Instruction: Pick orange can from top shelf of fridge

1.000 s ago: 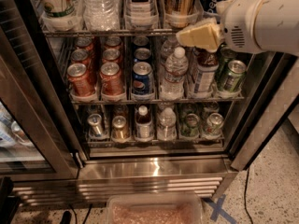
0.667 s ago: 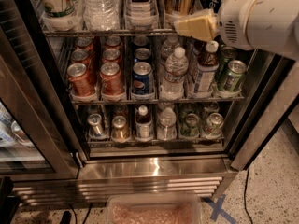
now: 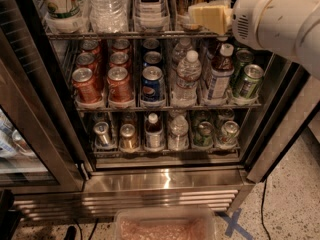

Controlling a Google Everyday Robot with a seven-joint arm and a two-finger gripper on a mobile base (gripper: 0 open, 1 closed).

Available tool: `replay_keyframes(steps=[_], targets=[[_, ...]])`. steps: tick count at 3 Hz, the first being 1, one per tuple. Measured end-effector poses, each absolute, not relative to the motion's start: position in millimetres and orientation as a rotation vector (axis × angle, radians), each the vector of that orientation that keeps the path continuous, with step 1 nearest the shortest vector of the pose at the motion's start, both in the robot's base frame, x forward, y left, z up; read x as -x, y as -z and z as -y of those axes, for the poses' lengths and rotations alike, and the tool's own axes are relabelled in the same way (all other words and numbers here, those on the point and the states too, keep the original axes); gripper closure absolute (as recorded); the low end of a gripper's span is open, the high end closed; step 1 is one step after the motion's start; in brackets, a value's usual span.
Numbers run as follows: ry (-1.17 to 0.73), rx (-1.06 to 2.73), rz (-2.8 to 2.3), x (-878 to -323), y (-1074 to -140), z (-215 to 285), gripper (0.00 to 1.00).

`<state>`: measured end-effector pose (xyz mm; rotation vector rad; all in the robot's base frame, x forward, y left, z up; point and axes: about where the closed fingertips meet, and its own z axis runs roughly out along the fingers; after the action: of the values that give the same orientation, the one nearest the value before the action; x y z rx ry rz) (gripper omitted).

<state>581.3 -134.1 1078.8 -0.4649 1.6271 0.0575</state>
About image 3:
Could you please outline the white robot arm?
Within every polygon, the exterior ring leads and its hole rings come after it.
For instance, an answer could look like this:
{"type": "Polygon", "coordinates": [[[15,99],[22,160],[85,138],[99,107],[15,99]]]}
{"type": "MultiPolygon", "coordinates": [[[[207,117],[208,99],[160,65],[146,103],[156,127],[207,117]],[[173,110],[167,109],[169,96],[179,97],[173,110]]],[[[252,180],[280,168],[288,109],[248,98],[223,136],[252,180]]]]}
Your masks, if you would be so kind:
{"type": "Polygon", "coordinates": [[[320,79],[320,0],[216,0],[188,8],[190,22],[300,64],[320,79]]]}

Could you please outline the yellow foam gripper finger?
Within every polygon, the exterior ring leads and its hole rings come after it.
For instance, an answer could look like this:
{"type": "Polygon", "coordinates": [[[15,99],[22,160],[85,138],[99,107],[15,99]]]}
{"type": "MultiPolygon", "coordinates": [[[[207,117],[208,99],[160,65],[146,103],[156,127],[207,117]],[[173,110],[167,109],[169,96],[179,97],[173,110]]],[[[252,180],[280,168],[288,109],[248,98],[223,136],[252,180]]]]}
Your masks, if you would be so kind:
{"type": "Polygon", "coordinates": [[[233,9],[230,0],[214,0],[188,7],[190,21],[218,35],[224,35],[231,28],[233,9]]]}

